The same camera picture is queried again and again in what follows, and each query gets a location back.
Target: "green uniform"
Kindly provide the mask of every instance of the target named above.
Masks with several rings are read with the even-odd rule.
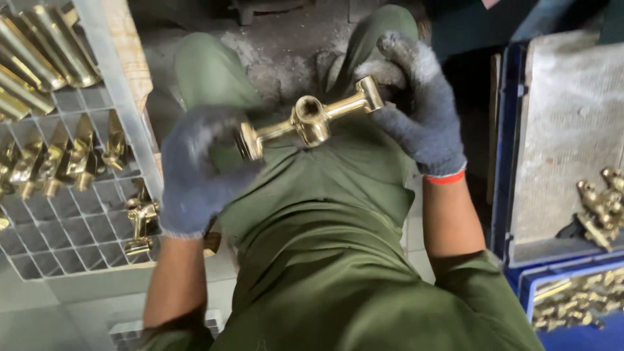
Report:
[[[389,30],[417,35],[400,7],[367,18],[330,97],[345,94],[353,69],[380,55],[375,42]],[[188,108],[261,110],[236,54],[208,34],[187,37],[175,65]],[[365,116],[331,130],[312,150],[291,140],[268,146],[263,172],[219,215],[241,267],[219,338],[169,330],[143,350],[541,350],[488,253],[435,286],[421,280],[399,243],[414,198],[403,187],[413,161]]]

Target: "gray work glove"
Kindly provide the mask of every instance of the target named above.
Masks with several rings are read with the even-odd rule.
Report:
[[[387,104],[373,112],[371,118],[417,162],[421,174],[429,180],[448,184],[461,179],[466,157],[455,99],[433,50],[400,32],[385,33],[377,41],[377,47],[409,78],[412,104],[409,117]],[[380,76],[384,70],[380,67],[366,69],[363,64],[357,68],[356,75],[369,73],[382,84],[393,84],[396,73],[386,69],[389,74]]]
[[[209,156],[215,144],[235,142],[242,111],[224,106],[202,106],[188,111],[162,144],[160,226],[165,235],[201,238],[210,221],[260,172],[261,162],[246,163],[219,174]]]

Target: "glove's red cuff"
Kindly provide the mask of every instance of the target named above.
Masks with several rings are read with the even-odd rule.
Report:
[[[425,179],[428,180],[431,184],[435,185],[446,185],[452,184],[455,182],[459,182],[465,176],[465,170],[461,170],[458,173],[453,175],[449,175],[447,177],[431,177],[430,175],[425,175]]]

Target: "green shirt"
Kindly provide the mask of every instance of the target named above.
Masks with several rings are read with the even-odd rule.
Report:
[[[242,243],[219,337],[162,332],[142,350],[543,350],[487,252],[431,285],[400,236],[393,220],[362,207],[284,208]]]

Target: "hand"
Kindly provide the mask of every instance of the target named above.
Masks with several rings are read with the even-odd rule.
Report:
[[[392,104],[387,104],[374,111],[371,118],[417,162],[420,172],[431,182],[448,184],[461,179],[466,157],[459,135],[453,90],[444,78],[433,50],[399,32],[385,33],[377,41],[377,47],[409,78],[412,111],[408,117]],[[369,71],[377,81],[397,80],[376,77],[382,74],[379,69]]]
[[[193,109],[178,122],[162,144],[165,190],[160,226],[165,235],[201,238],[210,221],[260,172],[261,162],[220,174],[208,150],[233,144],[244,113],[224,106]]]

